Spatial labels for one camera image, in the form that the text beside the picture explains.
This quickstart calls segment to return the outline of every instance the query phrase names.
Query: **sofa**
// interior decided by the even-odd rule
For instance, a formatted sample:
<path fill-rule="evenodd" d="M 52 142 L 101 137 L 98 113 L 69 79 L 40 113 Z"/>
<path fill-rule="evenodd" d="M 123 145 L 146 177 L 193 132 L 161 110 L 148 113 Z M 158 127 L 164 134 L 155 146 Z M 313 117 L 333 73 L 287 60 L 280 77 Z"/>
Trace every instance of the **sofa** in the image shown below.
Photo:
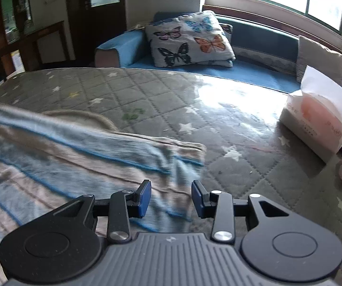
<path fill-rule="evenodd" d="M 153 21 L 177 17 L 184 13 L 159 12 Z M 220 23 L 233 26 L 231 45 L 236 55 L 233 68 L 191 64 L 158 68 L 151 57 L 143 30 L 125 32 L 97 47 L 96 67 L 172 70 L 228 78 L 283 92 L 300 89 L 295 65 L 298 37 L 247 20 L 217 16 Z"/>

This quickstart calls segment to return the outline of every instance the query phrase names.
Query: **butterfly print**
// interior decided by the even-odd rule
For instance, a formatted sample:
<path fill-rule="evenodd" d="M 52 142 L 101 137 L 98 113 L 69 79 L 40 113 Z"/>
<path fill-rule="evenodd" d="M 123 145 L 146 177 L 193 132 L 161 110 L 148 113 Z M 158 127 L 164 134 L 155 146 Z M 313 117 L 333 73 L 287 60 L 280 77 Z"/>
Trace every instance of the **butterfly print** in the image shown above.
<path fill-rule="evenodd" d="M 185 23 L 192 28 L 195 32 L 201 32 L 204 29 L 207 31 L 212 31 L 213 27 L 210 22 L 209 17 L 205 17 L 202 23 L 186 20 Z"/>
<path fill-rule="evenodd" d="M 173 66 L 175 64 L 175 59 L 177 59 L 177 61 L 181 59 L 185 64 L 191 63 L 191 57 L 187 55 L 189 51 L 188 43 L 183 43 L 176 54 L 165 48 L 158 48 L 158 51 L 165 57 L 164 61 L 167 66 Z"/>
<path fill-rule="evenodd" d="M 177 39 L 182 36 L 180 33 L 180 28 L 181 26 L 178 26 L 172 29 L 171 31 L 168 31 L 168 32 L 159 31 L 159 32 L 154 32 L 154 34 L 163 41 L 167 41 L 169 38 Z"/>
<path fill-rule="evenodd" d="M 228 24 L 220 24 L 220 26 L 221 26 L 221 28 L 222 28 L 225 32 L 227 32 L 227 33 L 229 33 L 229 34 L 232 34 L 232 32 L 233 32 L 233 27 L 232 27 L 231 25 L 228 25 Z"/>
<path fill-rule="evenodd" d="M 173 21 L 173 20 L 174 20 L 173 18 L 168 18 L 168 19 L 164 19 L 164 20 L 159 20 L 159 21 L 157 21 L 157 22 L 152 23 L 151 25 L 152 25 L 152 26 L 160 26 L 161 24 L 164 24 L 164 23 L 166 23 L 166 22 L 171 22 L 171 21 Z"/>
<path fill-rule="evenodd" d="M 200 50 L 206 54 L 210 53 L 212 49 L 214 51 L 223 51 L 226 48 L 221 35 L 216 35 L 213 38 L 213 41 L 208 41 L 200 38 L 194 38 L 194 40 L 200 45 Z"/>

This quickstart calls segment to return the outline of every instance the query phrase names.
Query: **butterfly pillow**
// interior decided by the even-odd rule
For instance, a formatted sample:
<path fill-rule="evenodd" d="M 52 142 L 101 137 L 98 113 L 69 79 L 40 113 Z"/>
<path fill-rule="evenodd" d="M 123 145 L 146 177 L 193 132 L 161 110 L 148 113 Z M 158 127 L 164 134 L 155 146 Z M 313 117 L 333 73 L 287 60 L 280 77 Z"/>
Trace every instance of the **butterfly pillow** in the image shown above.
<path fill-rule="evenodd" d="M 145 28 L 155 66 L 191 63 L 231 66 L 235 58 L 230 42 L 214 13 L 206 10 L 148 25 Z"/>

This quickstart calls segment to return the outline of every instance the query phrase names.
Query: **sofa cushion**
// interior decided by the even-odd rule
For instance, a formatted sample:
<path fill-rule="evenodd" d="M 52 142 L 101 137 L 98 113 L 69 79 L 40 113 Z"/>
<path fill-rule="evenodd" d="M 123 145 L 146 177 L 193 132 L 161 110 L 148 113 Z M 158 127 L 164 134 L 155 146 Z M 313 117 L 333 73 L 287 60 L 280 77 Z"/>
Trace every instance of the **sofa cushion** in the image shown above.
<path fill-rule="evenodd" d="M 233 50 L 212 11 L 182 15 L 146 26 L 156 66 L 178 66 L 234 59 Z"/>
<path fill-rule="evenodd" d="M 164 70 L 164 68 L 154 66 L 151 55 L 147 55 L 136 63 L 128 66 L 129 68 L 142 68 L 151 70 Z M 174 66 L 169 68 L 170 71 L 189 72 L 216 77 L 238 80 L 249 84 L 263 86 L 283 92 L 293 92 L 299 90 L 299 83 L 295 77 L 272 71 L 252 63 L 235 60 L 233 68 L 225 68 L 223 66 L 203 66 L 199 64 L 191 64 L 188 66 Z"/>
<path fill-rule="evenodd" d="M 342 54 L 300 35 L 296 66 L 299 83 L 307 66 L 317 69 L 342 86 Z"/>
<path fill-rule="evenodd" d="M 248 20 L 216 17 L 219 22 L 233 26 L 232 46 L 297 61 L 298 37 Z"/>

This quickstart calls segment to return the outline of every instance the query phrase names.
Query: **blanket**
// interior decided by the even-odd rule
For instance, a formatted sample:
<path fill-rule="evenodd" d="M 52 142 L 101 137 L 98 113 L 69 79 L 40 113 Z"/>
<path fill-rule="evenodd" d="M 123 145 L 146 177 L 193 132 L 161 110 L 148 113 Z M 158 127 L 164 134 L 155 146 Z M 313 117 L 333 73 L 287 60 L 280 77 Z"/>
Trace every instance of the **blanket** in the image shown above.
<path fill-rule="evenodd" d="M 152 197 L 146 216 L 132 219 L 133 232 L 186 231 L 204 155 L 202 144 L 112 133 L 0 104 L 0 241 L 82 194 L 109 198 L 144 179 Z M 99 218 L 97 234 L 106 230 Z"/>

